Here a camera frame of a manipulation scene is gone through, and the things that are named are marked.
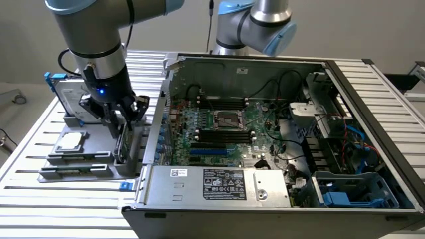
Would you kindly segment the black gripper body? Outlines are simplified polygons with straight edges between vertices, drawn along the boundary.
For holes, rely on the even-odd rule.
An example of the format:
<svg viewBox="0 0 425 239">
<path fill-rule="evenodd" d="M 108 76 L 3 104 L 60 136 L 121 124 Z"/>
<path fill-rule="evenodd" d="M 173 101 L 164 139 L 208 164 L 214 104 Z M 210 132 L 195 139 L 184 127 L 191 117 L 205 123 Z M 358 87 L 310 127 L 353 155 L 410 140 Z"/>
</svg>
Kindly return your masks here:
<svg viewBox="0 0 425 239">
<path fill-rule="evenodd" d="M 128 67 L 125 66 L 117 75 L 99 79 L 95 69 L 87 66 L 83 70 L 84 82 L 91 98 L 108 104 L 129 105 L 135 102 L 135 92 L 131 86 Z"/>
</svg>

